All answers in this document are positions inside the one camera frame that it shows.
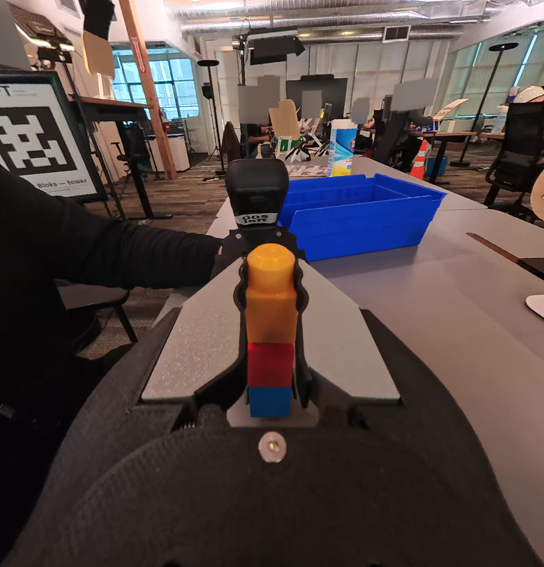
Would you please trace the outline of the orange traffic cone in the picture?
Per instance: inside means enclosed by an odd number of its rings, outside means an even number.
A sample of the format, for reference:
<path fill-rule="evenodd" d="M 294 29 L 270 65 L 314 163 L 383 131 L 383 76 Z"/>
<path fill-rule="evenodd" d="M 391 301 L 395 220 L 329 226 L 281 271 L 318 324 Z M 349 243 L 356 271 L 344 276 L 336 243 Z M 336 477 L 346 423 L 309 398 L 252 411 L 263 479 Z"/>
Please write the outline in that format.
<path fill-rule="evenodd" d="M 424 181 L 425 163 L 427 163 L 428 152 L 431 151 L 431 145 L 428 145 L 427 139 L 424 137 L 419 137 L 418 140 L 421 142 L 421 146 L 415 157 L 410 176 L 418 181 Z"/>

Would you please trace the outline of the blue plastic bin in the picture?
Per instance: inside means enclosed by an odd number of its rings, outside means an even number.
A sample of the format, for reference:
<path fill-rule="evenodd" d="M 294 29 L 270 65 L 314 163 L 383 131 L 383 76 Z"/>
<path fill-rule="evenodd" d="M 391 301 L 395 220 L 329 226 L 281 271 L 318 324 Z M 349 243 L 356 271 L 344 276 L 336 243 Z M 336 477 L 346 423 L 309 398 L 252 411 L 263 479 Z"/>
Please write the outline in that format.
<path fill-rule="evenodd" d="M 445 198 L 379 173 L 290 181 L 278 226 L 308 261 L 416 247 Z"/>

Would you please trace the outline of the large black display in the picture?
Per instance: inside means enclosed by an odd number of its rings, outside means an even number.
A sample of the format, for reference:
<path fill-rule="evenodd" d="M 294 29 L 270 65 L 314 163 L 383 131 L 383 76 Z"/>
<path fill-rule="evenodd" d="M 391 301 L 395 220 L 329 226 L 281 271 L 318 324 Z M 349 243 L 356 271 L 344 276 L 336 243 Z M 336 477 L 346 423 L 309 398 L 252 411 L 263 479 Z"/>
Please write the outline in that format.
<path fill-rule="evenodd" d="M 309 76 L 299 82 L 285 82 L 285 98 L 293 101 L 297 119 L 320 118 L 324 106 L 330 106 L 329 119 L 343 119 L 346 110 L 347 79 Z"/>

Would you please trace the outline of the yellow mega block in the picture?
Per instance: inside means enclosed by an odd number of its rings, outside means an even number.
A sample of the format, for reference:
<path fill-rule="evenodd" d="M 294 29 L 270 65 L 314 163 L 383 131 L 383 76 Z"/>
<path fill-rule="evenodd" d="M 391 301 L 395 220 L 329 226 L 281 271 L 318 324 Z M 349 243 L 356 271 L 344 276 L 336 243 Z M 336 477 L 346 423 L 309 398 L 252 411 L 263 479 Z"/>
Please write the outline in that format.
<path fill-rule="evenodd" d="M 297 328 L 294 255 L 282 246 L 263 244 L 248 255 L 246 267 L 248 342 L 294 345 Z"/>

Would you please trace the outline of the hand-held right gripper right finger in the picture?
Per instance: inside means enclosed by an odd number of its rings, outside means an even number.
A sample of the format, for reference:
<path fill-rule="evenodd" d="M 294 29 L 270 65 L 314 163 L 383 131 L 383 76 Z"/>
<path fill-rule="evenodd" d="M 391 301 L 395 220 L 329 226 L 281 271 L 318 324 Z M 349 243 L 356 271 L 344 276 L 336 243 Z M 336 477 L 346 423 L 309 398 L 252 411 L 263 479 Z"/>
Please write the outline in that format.
<path fill-rule="evenodd" d="M 299 261 L 296 389 L 302 407 L 397 405 L 400 393 L 359 306 Z"/>

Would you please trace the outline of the person's left forearm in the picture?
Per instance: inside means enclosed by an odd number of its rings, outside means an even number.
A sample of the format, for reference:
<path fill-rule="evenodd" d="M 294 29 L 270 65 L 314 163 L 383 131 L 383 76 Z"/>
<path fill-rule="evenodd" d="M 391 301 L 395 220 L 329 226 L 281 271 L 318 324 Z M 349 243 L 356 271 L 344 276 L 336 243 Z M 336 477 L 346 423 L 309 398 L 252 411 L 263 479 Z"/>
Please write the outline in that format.
<path fill-rule="evenodd" d="M 98 217 L 0 166 L 0 229 L 52 280 L 132 291 L 203 286 L 219 240 Z"/>

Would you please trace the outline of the red mega block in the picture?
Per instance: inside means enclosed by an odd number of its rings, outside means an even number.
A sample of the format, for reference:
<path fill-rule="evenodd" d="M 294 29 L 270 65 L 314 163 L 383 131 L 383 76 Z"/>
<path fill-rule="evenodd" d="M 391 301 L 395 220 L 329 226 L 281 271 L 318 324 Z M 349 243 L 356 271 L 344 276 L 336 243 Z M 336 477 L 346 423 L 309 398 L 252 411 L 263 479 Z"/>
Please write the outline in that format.
<path fill-rule="evenodd" d="M 251 389 L 290 389 L 294 345 L 248 343 L 246 380 Z"/>

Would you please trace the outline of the blue white wipes canister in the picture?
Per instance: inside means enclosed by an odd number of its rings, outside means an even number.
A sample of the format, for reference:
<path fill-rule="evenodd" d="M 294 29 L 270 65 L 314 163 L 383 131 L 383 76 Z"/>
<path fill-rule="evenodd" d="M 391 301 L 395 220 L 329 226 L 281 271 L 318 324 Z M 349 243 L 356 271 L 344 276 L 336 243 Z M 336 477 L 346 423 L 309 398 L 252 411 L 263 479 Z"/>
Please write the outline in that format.
<path fill-rule="evenodd" d="M 327 176 L 352 175 L 358 125 L 350 119 L 333 119 L 327 155 Z"/>

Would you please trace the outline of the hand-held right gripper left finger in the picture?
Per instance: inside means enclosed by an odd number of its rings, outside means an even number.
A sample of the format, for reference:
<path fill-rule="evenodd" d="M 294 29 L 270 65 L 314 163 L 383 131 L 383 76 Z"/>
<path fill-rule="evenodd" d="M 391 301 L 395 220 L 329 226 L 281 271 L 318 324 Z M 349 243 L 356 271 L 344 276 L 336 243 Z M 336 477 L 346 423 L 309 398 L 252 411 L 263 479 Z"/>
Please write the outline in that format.
<path fill-rule="evenodd" d="M 230 410 L 246 389 L 245 312 L 237 298 L 243 261 L 236 259 L 183 303 L 141 393 L 144 404 Z"/>

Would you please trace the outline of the framed marker sign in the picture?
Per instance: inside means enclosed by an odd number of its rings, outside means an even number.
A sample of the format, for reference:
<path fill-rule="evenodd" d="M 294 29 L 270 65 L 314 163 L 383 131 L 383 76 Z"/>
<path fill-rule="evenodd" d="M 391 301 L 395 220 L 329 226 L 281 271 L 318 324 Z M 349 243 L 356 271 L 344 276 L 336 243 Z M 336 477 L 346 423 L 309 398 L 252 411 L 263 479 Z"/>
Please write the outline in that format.
<path fill-rule="evenodd" d="M 0 164 L 49 196 L 108 199 L 55 73 L 0 71 Z"/>

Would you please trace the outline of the blue mega block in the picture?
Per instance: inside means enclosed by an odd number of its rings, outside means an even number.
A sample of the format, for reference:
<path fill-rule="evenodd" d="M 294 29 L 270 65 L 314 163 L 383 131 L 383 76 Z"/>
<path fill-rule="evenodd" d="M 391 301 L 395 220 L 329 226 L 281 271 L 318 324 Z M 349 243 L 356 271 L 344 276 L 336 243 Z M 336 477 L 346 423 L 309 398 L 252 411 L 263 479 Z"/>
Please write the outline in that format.
<path fill-rule="evenodd" d="M 291 399 L 291 387 L 248 387 L 252 419 L 288 419 Z"/>

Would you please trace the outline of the printed paper sheet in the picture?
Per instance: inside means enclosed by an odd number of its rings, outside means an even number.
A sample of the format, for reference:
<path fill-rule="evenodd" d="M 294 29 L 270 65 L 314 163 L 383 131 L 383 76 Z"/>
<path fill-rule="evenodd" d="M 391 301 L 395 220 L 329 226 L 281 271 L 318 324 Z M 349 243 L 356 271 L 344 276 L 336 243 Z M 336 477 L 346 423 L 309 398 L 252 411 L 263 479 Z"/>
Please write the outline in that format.
<path fill-rule="evenodd" d="M 321 164 L 299 164 L 299 166 L 287 166 L 290 179 L 296 178 L 326 178 L 327 176 L 327 166 Z"/>

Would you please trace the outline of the black standing desk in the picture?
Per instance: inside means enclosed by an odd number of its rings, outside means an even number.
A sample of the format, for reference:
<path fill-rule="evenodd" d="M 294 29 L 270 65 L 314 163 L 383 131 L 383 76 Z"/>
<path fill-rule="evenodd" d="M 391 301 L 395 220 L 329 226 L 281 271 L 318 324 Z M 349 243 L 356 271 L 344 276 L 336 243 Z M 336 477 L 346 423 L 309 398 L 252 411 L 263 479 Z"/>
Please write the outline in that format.
<path fill-rule="evenodd" d="M 171 214 L 155 214 L 152 211 L 152 205 L 144 187 L 143 170 L 140 169 L 140 164 L 147 161 L 147 166 L 150 166 L 147 145 L 141 130 L 141 122 L 146 121 L 144 106 L 89 98 L 77 94 L 69 95 L 69 98 L 72 101 L 72 106 L 77 109 L 78 122 L 83 125 L 86 137 L 90 142 L 92 155 L 95 155 L 101 164 L 102 173 L 105 175 L 105 181 L 110 188 L 110 196 L 113 198 L 120 217 L 126 219 L 120 205 L 119 195 L 114 188 L 113 178 L 107 167 L 105 157 L 95 136 L 95 127 L 107 122 L 113 122 L 117 128 L 120 142 L 114 142 L 114 146 L 119 149 L 116 160 L 128 166 L 129 176 L 134 181 L 134 187 L 143 210 L 141 217 L 131 217 L 129 220 L 149 223 L 155 220 L 173 219 Z"/>

